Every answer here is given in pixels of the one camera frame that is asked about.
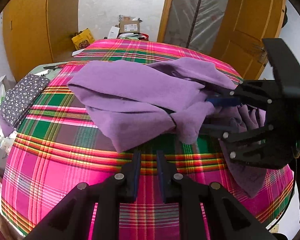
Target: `plastic sheet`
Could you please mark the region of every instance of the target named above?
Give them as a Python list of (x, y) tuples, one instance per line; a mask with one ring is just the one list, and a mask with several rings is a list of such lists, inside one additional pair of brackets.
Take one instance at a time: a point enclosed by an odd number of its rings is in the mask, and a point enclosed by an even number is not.
[(209, 54), (217, 37), (228, 0), (172, 0), (164, 43), (186, 47)]
[(164, 43), (186, 47), (198, 0), (172, 0)]
[(218, 35), (228, 0), (201, 0), (189, 49), (209, 54)]

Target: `cardboard box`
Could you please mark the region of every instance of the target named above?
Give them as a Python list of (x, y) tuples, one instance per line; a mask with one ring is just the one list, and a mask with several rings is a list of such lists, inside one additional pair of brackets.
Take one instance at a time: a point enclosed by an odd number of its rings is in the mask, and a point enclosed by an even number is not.
[(120, 33), (139, 33), (140, 22), (139, 21), (121, 21)]
[(86, 47), (94, 43), (94, 41), (95, 40), (89, 29), (85, 29), (84, 31), (79, 32), (76, 36), (72, 38), (72, 42), (76, 50), (85, 49)]

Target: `purple towel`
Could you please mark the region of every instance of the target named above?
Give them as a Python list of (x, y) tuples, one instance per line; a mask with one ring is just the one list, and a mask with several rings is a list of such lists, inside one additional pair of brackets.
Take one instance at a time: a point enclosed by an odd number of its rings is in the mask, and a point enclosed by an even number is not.
[[(181, 142), (192, 144), (207, 116), (215, 124), (234, 125), (239, 131), (258, 127), (255, 112), (250, 116), (246, 106), (215, 108), (205, 101), (220, 87), (234, 89), (235, 85), (213, 63), (193, 58), (149, 65), (91, 61), (68, 87), (117, 152), (166, 132), (176, 132)], [(224, 152), (234, 179), (250, 197), (255, 196), (263, 186), (266, 170), (242, 168), (231, 163), (228, 154)]]

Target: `yellow door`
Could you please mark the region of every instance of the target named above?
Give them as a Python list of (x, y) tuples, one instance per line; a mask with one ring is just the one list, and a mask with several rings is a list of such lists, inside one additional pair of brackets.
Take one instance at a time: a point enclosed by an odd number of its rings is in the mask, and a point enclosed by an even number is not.
[(3, 10), (3, 39), (17, 82), (33, 68), (53, 63), (47, 28), (47, 0), (11, 0)]
[(210, 56), (258, 79), (267, 63), (262, 39), (279, 36), (284, 9), (285, 0), (229, 0)]

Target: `bed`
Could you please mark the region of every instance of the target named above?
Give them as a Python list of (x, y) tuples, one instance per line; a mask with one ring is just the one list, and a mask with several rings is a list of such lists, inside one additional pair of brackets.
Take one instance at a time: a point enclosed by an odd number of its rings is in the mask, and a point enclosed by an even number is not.
[[(149, 64), (180, 57), (211, 61), (235, 83), (242, 80), (230, 65), (189, 49), (145, 41), (99, 40), (51, 81), (18, 131), (2, 183), (2, 213), (21, 234), (27, 235), (79, 182), (102, 182), (131, 160), (132, 152), (118, 154), (114, 150), (66, 86), (75, 73), (91, 60)], [(163, 204), (160, 197), (157, 150), (193, 180), (221, 183), (265, 226), (288, 202), (293, 180), (288, 166), (268, 170), (263, 188), (250, 199), (231, 176), (218, 141), (208, 136), (185, 145), (173, 134), (164, 134), (138, 148), (142, 153), (138, 197), (134, 204), (120, 205), (119, 239), (179, 239), (178, 206)]]

